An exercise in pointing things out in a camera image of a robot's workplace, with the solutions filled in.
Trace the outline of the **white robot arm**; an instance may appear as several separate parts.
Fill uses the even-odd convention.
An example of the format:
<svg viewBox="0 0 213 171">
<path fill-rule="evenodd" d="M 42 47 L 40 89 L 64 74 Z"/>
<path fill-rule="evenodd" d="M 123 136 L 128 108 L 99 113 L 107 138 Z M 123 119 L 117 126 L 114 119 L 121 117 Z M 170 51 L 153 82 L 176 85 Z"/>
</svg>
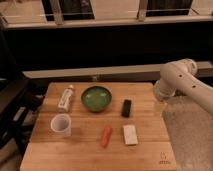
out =
<svg viewBox="0 0 213 171">
<path fill-rule="evenodd" d="M 160 68 L 160 79 L 153 86 L 155 98 L 166 101 L 179 90 L 213 117 L 213 87 L 195 77 L 197 70 L 197 64 L 192 59 L 163 64 Z"/>
</svg>

